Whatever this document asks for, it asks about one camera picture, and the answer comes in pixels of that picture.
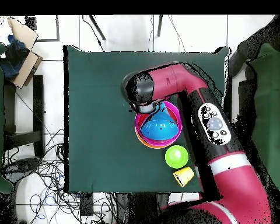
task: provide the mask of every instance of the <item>control buttons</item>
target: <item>control buttons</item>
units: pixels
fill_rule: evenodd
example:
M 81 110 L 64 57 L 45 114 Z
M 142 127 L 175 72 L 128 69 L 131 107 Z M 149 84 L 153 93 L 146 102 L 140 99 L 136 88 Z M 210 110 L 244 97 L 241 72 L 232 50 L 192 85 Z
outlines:
M 217 130 L 221 129 L 222 127 L 223 127 L 223 123 L 220 120 L 220 118 L 213 117 L 208 121 L 208 128 L 211 131 L 217 131 Z
M 219 136 L 219 134 L 217 133 L 217 132 L 214 132 L 213 134 L 212 134 L 212 137 L 213 138 L 217 138 Z
M 206 119 L 210 118 L 209 113 L 205 113 L 205 114 L 203 115 L 203 118 L 206 118 Z
M 224 112 L 212 103 L 204 103 L 198 109 L 198 118 L 208 141 L 215 145 L 226 145 L 232 136 Z

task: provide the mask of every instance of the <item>floor tile grout line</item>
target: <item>floor tile grout line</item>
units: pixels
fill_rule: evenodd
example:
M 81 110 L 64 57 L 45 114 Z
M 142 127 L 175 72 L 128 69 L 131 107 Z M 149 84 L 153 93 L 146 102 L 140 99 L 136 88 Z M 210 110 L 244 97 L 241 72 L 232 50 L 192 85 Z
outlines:
M 226 46 L 228 47 L 228 15 L 227 15 L 227 24 L 226 24 Z
M 73 205 L 75 205 L 75 204 L 80 204 L 80 202 L 76 202 L 76 203 L 70 203 L 69 205 L 71 205 L 71 206 L 73 206 Z M 16 204 L 16 206 L 39 206 L 39 204 Z M 42 205 L 42 206 L 68 206 L 67 204 L 60 204 L 60 205 L 58 205 L 58 204 L 52 204 L 52 205 L 50 205 L 50 204 L 44 204 L 44 205 Z
M 80 24 L 80 22 L 81 22 L 81 21 L 80 21 L 80 16 L 79 16 L 79 49 L 81 49 L 81 45 L 80 45 L 80 44 L 81 44 L 81 43 L 80 43 L 80 42 L 81 42 L 81 35 L 80 35 L 81 24 Z

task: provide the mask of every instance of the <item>black chair leg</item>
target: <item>black chair leg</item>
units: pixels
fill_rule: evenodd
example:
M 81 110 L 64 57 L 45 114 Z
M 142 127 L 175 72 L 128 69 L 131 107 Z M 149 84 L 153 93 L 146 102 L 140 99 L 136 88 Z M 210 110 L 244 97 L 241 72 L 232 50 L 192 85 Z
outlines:
M 33 132 L 40 132 L 40 139 L 34 142 L 34 154 L 43 158 L 44 151 L 44 83 L 42 75 L 33 76 Z
M 157 36 L 160 37 L 161 35 L 161 28 L 162 28 L 162 20 L 163 20 L 163 15 L 159 16 L 159 25 L 157 27 Z
M 91 19 L 93 25 L 95 26 L 96 30 L 99 32 L 100 36 L 102 37 L 103 40 L 106 40 L 103 32 L 100 30 L 99 26 L 97 25 L 95 19 L 93 18 L 93 15 L 89 15 L 89 18 Z

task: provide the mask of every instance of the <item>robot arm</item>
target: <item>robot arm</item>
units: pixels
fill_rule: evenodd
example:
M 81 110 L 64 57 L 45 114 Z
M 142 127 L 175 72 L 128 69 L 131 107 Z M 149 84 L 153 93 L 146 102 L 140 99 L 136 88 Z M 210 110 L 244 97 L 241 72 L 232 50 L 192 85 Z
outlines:
M 220 219 L 226 216 L 226 208 L 243 224 L 271 223 L 267 195 L 260 180 L 221 105 L 191 65 L 167 64 L 129 74 L 121 90 L 130 106 L 142 114 L 153 112 L 165 97 L 178 94 L 187 147 L 205 200 L 212 201 L 196 207 L 204 207 Z M 223 222 L 232 221 L 225 217 Z

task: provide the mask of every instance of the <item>circular button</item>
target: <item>circular button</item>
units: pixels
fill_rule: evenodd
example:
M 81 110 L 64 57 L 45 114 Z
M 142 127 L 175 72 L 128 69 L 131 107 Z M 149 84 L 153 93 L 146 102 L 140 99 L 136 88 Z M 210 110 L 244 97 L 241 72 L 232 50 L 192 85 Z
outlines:
M 212 134 L 212 137 L 213 138 L 217 138 L 219 136 L 219 134 L 217 133 L 217 132 L 214 132 L 213 134 Z
M 205 114 L 203 115 L 203 118 L 210 118 L 209 113 L 205 113 Z
M 208 128 L 211 131 L 217 131 L 223 127 L 222 121 L 220 118 L 212 117 L 208 121 Z

